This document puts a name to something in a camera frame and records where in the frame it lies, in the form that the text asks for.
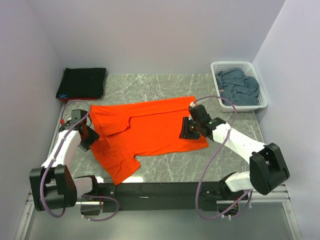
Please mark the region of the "orange t shirt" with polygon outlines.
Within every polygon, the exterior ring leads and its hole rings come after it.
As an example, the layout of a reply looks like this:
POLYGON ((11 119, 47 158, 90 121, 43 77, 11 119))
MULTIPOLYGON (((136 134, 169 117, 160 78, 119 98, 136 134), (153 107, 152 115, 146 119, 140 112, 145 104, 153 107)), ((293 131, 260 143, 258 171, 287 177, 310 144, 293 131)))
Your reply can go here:
POLYGON ((183 118, 194 96, 121 105, 92 105, 89 116, 99 139, 91 145, 95 159, 115 185, 141 166, 136 156, 157 156, 208 147, 204 137, 180 139, 183 118))

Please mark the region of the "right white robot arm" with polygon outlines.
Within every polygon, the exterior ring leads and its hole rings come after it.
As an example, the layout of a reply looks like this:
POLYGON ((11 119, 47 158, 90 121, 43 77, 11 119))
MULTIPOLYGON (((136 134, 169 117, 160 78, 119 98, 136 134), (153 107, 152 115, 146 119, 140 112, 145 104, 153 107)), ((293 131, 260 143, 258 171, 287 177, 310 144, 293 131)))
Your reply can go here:
POLYGON ((189 116, 182 119, 179 137, 185 140, 210 139, 232 150, 249 165, 248 171, 233 172, 219 182, 222 198, 230 200, 239 191, 255 190, 268 195, 290 178, 280 147, 254 140, 234 129, 223 119, 211 118, 202 104, 191 104, 189 116))

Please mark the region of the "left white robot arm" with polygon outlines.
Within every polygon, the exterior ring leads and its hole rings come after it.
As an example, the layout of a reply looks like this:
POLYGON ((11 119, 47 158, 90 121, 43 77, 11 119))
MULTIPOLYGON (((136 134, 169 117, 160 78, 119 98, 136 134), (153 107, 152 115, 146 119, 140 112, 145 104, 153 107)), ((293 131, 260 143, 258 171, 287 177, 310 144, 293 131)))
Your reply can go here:
POLYGON ((73 207, 77 198, 96 200, 100 188, 95 176, 73 178, 69 166, 76 149, 87 152, 98 141, 99 134, 89 125, 89 113, 83 109, 71 111, 71 119, 61 120, 58 140, 47 160, 29 173, 29 181, 35 209, 39 212, 73 207))

